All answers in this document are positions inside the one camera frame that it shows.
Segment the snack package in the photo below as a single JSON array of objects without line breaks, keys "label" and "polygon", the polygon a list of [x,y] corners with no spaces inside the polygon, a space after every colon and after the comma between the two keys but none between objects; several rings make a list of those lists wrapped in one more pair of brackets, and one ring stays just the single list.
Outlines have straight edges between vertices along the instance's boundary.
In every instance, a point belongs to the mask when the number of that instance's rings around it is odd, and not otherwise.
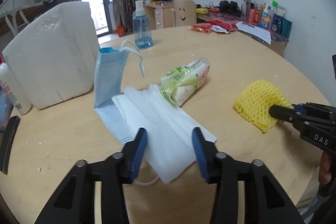
[{"label": "snack package", "polygon": [[222,27],[229,32],[238,30],[235,23],[224,20],[224,19],[215,18],[215,19],[211,19],[210,21],[208,21],[208,23],[210,23],[211,25]]},{"label": "snack package", "polygon": [[211,30],[213,30],[214,32],[229,33],[229,31],[227,31],[224,28],[222,28],[221,26],[217,26],[217,25],[212,25]]},{"label": "snack package", "polygon": [[210,63],[204,57],[169,71],[160,81],[161,94],[173,105],[181,106],[199,87],[209,73]]},{"label": "snack package", "polygon": [[197,23],[189,27],[190,30],[197,32],[208,32],[211,29],[211,24],[209,23]]}]

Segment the human hand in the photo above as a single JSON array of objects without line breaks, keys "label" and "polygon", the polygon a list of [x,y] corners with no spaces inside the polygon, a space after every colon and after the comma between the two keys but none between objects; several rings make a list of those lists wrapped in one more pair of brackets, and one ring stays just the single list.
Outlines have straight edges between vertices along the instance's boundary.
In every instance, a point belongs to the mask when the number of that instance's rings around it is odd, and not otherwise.
[{"label": "human hand", "polygon": [[323,151],[321,155],[320,171],[319,171],[319,182],[322,185],[329,183],[331,180],[331,173],[329,171],[330,166],[331,166],[331,158],[327,152]]}]

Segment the screw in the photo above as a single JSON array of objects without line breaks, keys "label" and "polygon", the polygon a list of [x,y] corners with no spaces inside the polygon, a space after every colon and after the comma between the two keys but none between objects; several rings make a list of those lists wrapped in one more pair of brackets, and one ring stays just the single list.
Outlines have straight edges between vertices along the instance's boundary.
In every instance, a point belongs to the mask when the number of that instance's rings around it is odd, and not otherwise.
[{"label": "screw", "polygon": [[77,167],[83,167],[86,164],[87,164],[86,160],[79,160],[78,162],[76,162]]},{"label": "screw", "polygon": [[264,163],[261,160],[254,160],[252,163],[253,163],[253,165],[255,165],[257,167],[260,167],[260,166],[264,165]]},{"label": "screw", "polygon": [[112,155],[112,157],[117,160],[123,158],[124,154],[122,152],[116,152]]},{"label": "screw", "polygon": [[227,154],[224,153],[224,152],[217,152],[216,153],[216,158],[218,158],[218,159],[225,159],[226,156],[227,156]]}]

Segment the round table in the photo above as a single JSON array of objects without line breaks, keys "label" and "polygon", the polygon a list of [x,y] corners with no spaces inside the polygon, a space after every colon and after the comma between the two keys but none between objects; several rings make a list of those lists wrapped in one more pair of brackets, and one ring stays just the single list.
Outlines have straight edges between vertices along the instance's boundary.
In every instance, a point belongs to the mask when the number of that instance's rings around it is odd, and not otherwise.
[{"label": "round table", "polygon": [[[146,88],[169,70],[206,57],[211,65],[208,79],[183,110],[218,138],[218,150],[236,160],[263,160],[296,204],[318,166],[320,150],[301,140],[289,123],[262,134],[233,105],[246,86],[261,79],[272,82],[292,103],[328,104],[324,96],[285,59],[240,32],[199,33],[179,27],[152,35],[154,46],[141,51],[145,78],[140,76],[138,57],[130,54],[122,89]],[[123,37],[103,46],[119,47],[126,38],[134,40]],[[8,175],[0,173],[0,192],[19,222],[32,224],[77,160],[96,162],[121,149],[93,110],[92,91],[43,110],[34,107],[21,117]],[[149,166],[140,173],[153,176]],[[205,183],[195,163],[169,184],[125,185],[130,222],[209,223],[215,187]],[[96,214],[100,223],[99,206]]]}]

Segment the blue face mask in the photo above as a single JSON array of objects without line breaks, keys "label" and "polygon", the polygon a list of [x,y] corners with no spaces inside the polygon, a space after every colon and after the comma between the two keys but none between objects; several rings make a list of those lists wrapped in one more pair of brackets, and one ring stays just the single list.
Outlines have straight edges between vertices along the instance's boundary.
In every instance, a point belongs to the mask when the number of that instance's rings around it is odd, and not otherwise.
[{"label": "blue face mask", "polygon": [[[136,50],[125,47],[125,43],[131,44]],[[139,68],[143,78],[142,55],[130,40],[123,41],[118,50],[112,47],[101,48],[94,72],[94,109],[107,129],[122,144],[132,141],[133,138],[130,137],[129,129],[113,103],[112,97],[121,93],[121,80],[130,52],[139,57]]]}]

